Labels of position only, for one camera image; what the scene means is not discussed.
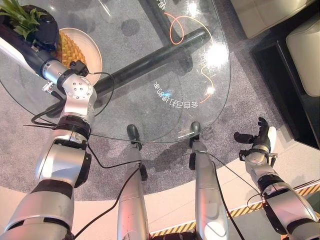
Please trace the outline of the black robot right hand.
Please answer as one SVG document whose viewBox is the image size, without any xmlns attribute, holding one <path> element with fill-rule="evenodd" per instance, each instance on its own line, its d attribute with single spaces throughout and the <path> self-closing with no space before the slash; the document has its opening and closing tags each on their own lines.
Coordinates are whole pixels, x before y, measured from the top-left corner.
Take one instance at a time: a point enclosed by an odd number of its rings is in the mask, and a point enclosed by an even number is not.
<svg viewBox="0 0 320 240">
<path fill-rule="evenodd" d="M 271 153 L 275 148 L 277 139 L 277 129 L 274 126 L 269 126 L 269 123 L 263 118 L 258 117 L 259 132 L 258 135 L 239 133 L 236 131 L 233 138 L 241 144 L 252 144 L 252 146 L 265 146 L 268 152 Z"/>
</svg>

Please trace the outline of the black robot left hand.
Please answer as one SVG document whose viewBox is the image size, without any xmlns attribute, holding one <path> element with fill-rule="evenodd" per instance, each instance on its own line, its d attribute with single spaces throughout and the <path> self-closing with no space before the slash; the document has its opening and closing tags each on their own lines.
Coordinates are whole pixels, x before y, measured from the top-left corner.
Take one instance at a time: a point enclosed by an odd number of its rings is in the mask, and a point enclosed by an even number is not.
<svg viewBox="0 0 320 240">
<path fill-rule="evenodd" d="M 56 60 L 52 52 L 56 51 L 59 40 L 58 24 L 54 17 L 46 10 L 34 5 L 22 7 L 26 13 L 32 10 L 42 13 L 32 29 L 34 32 L 18 32 L 21 24 L 5 10 L 0 16 L 0 51 L 17 61 L 22 67 L 39 76 L 43 75 L 43 68 L 49 61 Z"/>
</svg>

